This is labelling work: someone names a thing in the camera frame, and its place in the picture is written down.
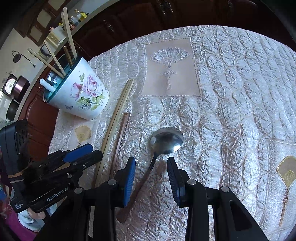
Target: table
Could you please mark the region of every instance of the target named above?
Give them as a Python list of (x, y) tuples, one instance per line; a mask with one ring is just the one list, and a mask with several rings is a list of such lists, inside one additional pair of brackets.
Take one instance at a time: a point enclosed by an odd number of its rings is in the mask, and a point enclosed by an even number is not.
[[(169, 156), (205, 186), (229, 186), (269, 240), (284, 240), (296, 223), (295, 62), (287, 46), (238, 28), (182, 27), (131, 40), (89, 61), (109, 102), (92, 121), (60, 111), (49, 152), (72, 150), (79, 142), (100, 149), (121, 91), (133, 78), (117, 169), (134, 156), (138, 183), (152, 158), (149, 137), (160, 127), (180, 129), (184, 145), (159, 157), (128, 220), (117, 222), (118, 240), (184, 240), (188, 210), (173, 200)], [(82, 141), (80, 126), (88, 133)], [(101, 182), (108, 179), (116, 136)], [(85, 189), (93, 172), (89, 168), (80, 179)]]

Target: metal bolt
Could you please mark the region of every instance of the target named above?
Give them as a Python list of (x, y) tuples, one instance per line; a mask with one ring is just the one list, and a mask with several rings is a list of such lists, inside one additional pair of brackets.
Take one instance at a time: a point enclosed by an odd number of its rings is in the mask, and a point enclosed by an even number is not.
[(80, 194), (82, 193), (83, 189), (82, 188), (75, 188), (74, 193)]
[(187, 180), (187, 183), (188, 183), (189, 185), (195, 185), (196, 180), (194, 180), (194, 179), (188, 179), (188, 180)]
[(229, 192), (230, 189), (227, 186), (222, 186), (221, 190), (222, 190), (222, 192)]
[(110, 186), (115, 185), (116, 183), (117, 183), (117, 181), (116, 181), (115, 179), (110, 179), (110, 180), (108, 181), (108, 184), (109, 184)]

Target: quilted tablecloth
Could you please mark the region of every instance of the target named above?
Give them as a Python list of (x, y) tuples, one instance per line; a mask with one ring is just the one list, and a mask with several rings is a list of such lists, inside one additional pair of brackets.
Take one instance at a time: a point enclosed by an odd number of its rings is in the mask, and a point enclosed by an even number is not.
[[(269, 240), (284, 240), (296, 223), (296, 53), (238, 28), (193, 26), (155, 32), (89, 61), (110, 92), (104, 111), (87, 121), (59, 111), (49, 152), (90, 143), (100, 149), (128, 79), (135, 84), (117, 169), (136, 158), (134, 186), (152, 159), (150, 135), (173, 126), (184, 135), (179, 168), (211, 188), (227, 185)], [(108, 179), (111, 143), (101, 182)], [(173, 200), (166, 161), (158, 158), (118, 240), (184, 240), (186, 208)], [(91, 187), (94, 168), (80, 185)], [(210, 211), (210, 239), (214, 239)]]

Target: rose print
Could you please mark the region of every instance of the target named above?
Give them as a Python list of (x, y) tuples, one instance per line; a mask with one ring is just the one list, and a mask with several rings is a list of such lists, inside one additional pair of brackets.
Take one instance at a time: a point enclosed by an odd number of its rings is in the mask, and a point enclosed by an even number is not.
[(75, 101), (79, 98), (82, 87), (83, 87), (83, 84), (77, 84), (76, 82), (74, 82), (74, 84), (71, 86), (70, 97), (75, 98)]
[(82, 91), (89, 97), (97, 97), (103, 93), (102, 86), (98, 85), (97, 81), (91, 75), (83, 81)]

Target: metal spoon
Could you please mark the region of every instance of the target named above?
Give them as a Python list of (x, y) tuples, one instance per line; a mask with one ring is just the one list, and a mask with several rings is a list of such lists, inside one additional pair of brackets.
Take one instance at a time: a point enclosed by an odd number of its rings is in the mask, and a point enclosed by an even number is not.
[(179, 150), (183, 143), (183, 140), (184, 138), (182, 132), (174, 127), (163, 127), (152, 134), (150, 139), (150, 145), (153, 149), (152, 161), (150, 163), (148, 170), (145, 172), (143, 178), (141, 179), (140, 183), (136, 186), (135, 190), (133, 191), (127, 206), (118, 211), (116, 218), (119, 222), (124, 223), (126, 221), (127, 216), (130, 213), (130, 210), (132, 209), (133, 204), (137, 198), (137, 195), (144, 183), (146, 182), (146, 180), (148, 179), (158, 156), (162, 154), (170, 154)]

